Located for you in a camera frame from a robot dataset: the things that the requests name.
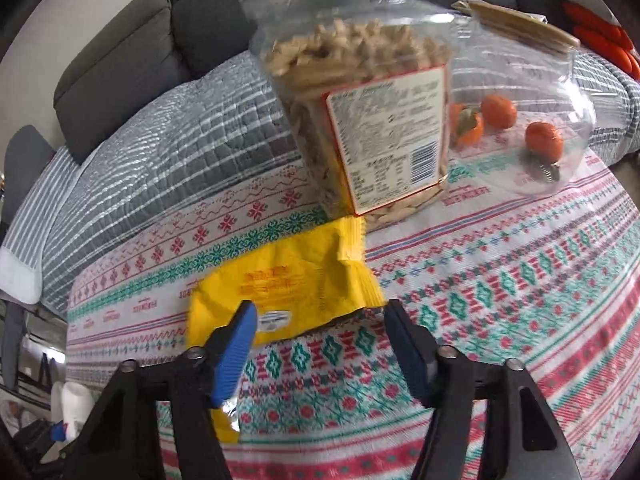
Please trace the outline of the dark grey sofa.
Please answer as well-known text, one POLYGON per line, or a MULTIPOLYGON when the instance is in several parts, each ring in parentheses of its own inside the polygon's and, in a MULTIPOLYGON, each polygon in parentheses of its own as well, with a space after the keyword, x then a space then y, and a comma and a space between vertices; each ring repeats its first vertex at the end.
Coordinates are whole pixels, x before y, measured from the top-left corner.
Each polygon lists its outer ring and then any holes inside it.
MULTIPOLYGON (((427 0, 451 6, 458 0, 427 0)), ((562 0, 485 0, 568 25, 562 0)), ((53 107, 78 164, 149 102, 248 46, 239 0, 132 0, 73 59, 53 107)))

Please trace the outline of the red cushion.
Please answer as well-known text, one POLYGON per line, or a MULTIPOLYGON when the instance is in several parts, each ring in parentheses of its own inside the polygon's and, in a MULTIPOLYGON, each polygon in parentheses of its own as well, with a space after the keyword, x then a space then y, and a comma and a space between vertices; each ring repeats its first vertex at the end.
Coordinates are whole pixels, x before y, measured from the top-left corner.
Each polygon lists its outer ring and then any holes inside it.
POLYGON ((639 55, 626 30, 599 18, 577 3, 564 1, 563 10, 572 22, 572 34, 593 52, 606 58, 634 80, 639 80, 639 55))

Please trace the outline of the clear jar with wooden lid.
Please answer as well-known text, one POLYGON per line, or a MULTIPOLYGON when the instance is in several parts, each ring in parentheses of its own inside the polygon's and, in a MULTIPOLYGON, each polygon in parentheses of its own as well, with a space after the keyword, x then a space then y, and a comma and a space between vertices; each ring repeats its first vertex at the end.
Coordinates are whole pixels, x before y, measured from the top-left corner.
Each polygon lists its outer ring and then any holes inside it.
POLYGON ((488 94, 505 96, 518 118, 506 130, 484 121, 480 142, 453 146, 450 182, 470 178, 518 195, 558 192, 577 171, 596 122, 592 101, 575 76, 579 40, 542 18, 484 0, 461 0, 454 8, 462 15, 456 21, 452 99, 480 110, 488 94), (526 148, 531 122, 550 122, 561 131, 558 162, 550 164, 526 148))

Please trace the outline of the patterned handmade tablecloth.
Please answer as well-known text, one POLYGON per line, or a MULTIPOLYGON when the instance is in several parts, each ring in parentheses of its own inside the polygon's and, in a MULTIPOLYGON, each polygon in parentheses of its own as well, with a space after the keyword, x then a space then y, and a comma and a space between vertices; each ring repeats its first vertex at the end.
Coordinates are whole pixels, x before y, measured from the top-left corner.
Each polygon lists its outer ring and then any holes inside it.
POLYGON ((639 211, 592 153, 551 197, 452 166, 387 228, 299 162, 76 278, 66 373, 168 391, 160 478, 609 479, 639 435, 639 211))

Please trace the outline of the clear jar of nuts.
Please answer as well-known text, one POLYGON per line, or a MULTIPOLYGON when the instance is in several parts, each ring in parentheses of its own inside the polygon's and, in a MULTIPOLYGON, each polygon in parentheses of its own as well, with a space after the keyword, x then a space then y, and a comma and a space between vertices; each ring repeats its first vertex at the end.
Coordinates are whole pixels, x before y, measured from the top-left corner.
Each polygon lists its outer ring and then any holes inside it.
POLYGON ((369 231, 448 185, 448 14, 422 0, 240 0, 326 214, 369 231))

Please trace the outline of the orange tomato middle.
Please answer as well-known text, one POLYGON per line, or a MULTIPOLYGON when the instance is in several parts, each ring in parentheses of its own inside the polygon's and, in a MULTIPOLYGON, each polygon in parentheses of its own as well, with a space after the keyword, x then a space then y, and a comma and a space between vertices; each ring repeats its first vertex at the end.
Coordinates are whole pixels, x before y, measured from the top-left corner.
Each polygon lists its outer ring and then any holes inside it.
POLYGON ((518 111, 511 100, 498 94, 488 94, 480 103, 484 121, 491 128, 506 130, 514 126, 518 111))

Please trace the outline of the orange tomato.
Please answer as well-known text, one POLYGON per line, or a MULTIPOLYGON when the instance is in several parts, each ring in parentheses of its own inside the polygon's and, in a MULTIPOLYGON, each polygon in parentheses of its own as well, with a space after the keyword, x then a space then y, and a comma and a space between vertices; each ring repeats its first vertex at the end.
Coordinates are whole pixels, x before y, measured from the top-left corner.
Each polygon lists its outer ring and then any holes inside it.
POLYGON ((491 128, 506 130, 514 126, 518 111, 511 100, 498 94, 488 94, 480 103, 484 121, 491 128))
POLYGON ((484 120, 476 107, 452 103, 449 109, 450 141, 455 148, 473 146, 484 136, 484 120))
POLYGON ((525 130, 525 144, 529 151, 550 164, 563 156, 562 133, 550 122, 531 122, 525 130))

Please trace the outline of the orange tomato left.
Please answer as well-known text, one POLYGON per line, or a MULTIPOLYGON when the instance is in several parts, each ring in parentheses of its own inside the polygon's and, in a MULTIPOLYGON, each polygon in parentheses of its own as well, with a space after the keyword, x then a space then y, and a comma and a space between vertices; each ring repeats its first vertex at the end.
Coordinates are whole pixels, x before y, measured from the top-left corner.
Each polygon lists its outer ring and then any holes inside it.
POLYGON ((455 148, 473 146, 484 136, 484 120, 476 107, 452 103, 449 109, 450 141, 455 148))

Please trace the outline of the grey striped quilt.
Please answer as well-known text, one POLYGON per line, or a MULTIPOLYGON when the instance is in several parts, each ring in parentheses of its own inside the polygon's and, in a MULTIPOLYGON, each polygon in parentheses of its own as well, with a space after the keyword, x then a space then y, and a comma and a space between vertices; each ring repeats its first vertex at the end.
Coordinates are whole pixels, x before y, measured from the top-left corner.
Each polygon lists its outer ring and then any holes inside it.
MULTIPOLYGON (((524 44, 480 35, 452 63, 452 94, 479 101, 506 91, 521 110, 564 112, 542 85, 560 69, 524 44)), ((589 146, 607 164, 639 149, 639 83, 600 55, 578 50, 576 84, 594 100, 589 146)), ((271 84, 247 52, 145 105, 78 165, 63 146, 35 177, 1 245, 1 293, 65 318, 76 276, 165 214, 266 171, 299 152, 271 84)))

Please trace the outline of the white trash bucket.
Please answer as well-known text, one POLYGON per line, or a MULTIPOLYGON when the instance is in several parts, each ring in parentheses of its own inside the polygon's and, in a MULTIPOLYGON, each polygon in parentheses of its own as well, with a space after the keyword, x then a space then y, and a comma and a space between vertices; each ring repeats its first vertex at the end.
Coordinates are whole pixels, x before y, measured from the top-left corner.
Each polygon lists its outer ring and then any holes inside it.
POLYGON ((56 382, 51 390, 51 422, 65 422, 66 441, 75 440, 94 407, 91 391, 79 382, 56 382))

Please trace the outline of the grey chair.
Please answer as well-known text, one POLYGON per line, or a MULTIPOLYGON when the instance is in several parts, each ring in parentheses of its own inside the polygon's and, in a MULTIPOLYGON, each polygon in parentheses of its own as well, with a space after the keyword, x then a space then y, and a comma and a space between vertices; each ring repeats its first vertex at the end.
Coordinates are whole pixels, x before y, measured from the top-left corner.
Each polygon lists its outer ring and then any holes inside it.
MULTIPOLYGON (((4 156, 4 204, 1 213, 1 239, 4 240, 17 209, 42 170, 54 156, 54 149, 33 125, 17 131, 9 140, 4 156)), ((18 391, 18 358, 26 334, 25 310, 6 300, 1 350, 1 373, 4 385, 18 391)))

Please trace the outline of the yellow snack wrapper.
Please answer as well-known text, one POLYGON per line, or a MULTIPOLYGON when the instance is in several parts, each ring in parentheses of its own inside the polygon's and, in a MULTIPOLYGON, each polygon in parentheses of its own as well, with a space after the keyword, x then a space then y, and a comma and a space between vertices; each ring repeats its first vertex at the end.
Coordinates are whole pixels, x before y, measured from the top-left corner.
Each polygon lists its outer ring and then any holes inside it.
POLYGON ((192 292, 186 344, 205 344, 243 300, 257 309, 253 347, 382 306, 382 289, 364 262, 365 232, 362 219, 345 217, 226 260, 192 292))

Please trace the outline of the orange tomato right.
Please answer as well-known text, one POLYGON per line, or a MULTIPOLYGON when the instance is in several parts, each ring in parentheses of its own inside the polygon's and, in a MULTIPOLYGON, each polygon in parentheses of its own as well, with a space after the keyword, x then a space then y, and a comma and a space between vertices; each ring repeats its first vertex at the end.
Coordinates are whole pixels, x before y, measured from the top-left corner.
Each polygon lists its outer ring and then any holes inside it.
POLYGON ((529 151, 550 164, 563 156, 562 133, 550 122, 531 122, 525 130, 525 144, 529 151))

